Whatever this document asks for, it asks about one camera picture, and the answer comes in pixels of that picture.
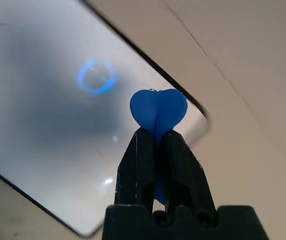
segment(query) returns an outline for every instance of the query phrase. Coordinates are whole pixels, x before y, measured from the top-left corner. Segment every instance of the blue heart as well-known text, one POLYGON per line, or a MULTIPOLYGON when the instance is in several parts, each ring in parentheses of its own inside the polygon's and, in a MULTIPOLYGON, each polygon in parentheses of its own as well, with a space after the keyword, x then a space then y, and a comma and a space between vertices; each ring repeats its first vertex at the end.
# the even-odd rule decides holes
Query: blue heart
MULTIPOLYGON (((157 92, 140 90, 132 96, 130 109, 135 121, 151 133, 155 145, 158 146, 163 135, 172 130, 185 116, 187 101, 176 89, 157 92)), ((158 169, 156 169, 155 199, 162 204, 165 202, 158 169)))

